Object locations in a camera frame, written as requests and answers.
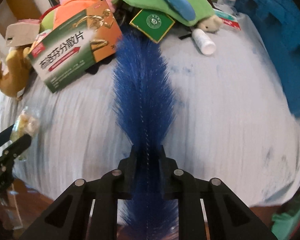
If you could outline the red white toothpaste box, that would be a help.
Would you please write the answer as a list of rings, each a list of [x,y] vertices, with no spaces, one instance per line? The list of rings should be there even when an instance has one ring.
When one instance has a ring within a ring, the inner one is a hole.
[[[221,18],[224,25],[232,27],[233,29],[236,30],[241,30],[239,22],[235,16],[232,16],[218,9],[214,9],[214,11],[215,11],[215,15]]]

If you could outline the blue feather duster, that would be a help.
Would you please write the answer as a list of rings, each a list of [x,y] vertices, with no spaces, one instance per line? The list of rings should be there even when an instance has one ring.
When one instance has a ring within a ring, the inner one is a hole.
[[[126,32],[116,50],[115,113],[136,153],[132,198],[124,220],[130,239],[164,239],[177,220],[161,193],[161,145],[174,119],[174,94],[160,46]]]

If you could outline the white plastic bottle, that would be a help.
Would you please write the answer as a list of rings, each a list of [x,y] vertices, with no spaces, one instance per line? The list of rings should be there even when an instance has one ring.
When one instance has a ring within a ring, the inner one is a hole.
[[[192,38],[203,55],[211,56],[216,51],[215,43],[202,29],[193,29]]]

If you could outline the blue plastic storage crate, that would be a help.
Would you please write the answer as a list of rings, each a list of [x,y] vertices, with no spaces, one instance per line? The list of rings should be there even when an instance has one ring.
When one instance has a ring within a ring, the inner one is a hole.
[[[300,0],[236,0],[262,37],[290,112],[300,118]]]

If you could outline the green plush toy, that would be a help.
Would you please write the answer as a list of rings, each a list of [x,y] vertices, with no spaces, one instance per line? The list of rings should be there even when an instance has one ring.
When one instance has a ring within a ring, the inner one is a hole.
[[[118,1],[120,0],[111,0],[113,4]],[[215,11],[210,0],[187,0],[192,5],[196,14],[196,18],[192,21],[187,21],[180,16],[180,14],[171,5],[169,5],[166,0],[122,1],[135,8],[164,12],[185,26],[192,27],[196,25],[199,29],[211,33],[218,31],[223,24],[221,18],[215,15]]]

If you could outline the green orange medicine box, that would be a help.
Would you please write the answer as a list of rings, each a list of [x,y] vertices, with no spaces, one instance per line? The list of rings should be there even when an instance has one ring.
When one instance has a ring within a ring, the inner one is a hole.
[[[55,93],[113,55],[121,36],[110,7],[100,1],[51,31],[28,58],[43,83]]]

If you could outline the small green square box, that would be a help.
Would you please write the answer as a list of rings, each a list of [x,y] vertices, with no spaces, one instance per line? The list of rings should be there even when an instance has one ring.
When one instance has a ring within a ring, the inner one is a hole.
[[[129,24],[154,43],[159,43],[173,27],[175,20],[164,12],[141,9]]]

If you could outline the yellow plush toy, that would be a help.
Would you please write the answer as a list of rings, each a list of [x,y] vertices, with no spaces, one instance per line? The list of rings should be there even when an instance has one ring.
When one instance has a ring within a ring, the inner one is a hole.
[[[10,98],[21,100],[32,69],[28,58],[30,47],[17,47],[8,53],[4,63],[0,60],[0,91]]]

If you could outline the clear snack bag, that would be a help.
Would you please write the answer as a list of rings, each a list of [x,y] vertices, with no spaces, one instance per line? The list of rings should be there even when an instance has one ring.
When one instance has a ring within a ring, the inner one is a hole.
[[[21,111],[13,125],[10,141],[15,142],[25,134],[34,138],[39,132],[39,128],[39,112],[34,108],[26,106]]]

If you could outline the green cloth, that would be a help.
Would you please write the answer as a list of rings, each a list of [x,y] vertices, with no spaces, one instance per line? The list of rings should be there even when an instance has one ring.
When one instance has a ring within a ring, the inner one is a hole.
[[[282,213],[272,216],[271,231],[277,239],[300,239],[300,194],[292,198]]]

